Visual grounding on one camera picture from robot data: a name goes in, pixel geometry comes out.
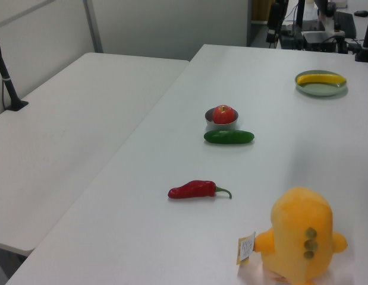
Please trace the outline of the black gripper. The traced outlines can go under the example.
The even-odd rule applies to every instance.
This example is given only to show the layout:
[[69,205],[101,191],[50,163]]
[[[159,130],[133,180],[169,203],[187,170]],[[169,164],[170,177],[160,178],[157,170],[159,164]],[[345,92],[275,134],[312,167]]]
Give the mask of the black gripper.
[[281,28],[278,27],[279,21],[282,14],[282,4],[280,2],[274,2],[271,5],[268,18],[268,32],[266,35],[266,42],[274,42],[274,30],[275,30],[275,41],[278,42],[281,36]]

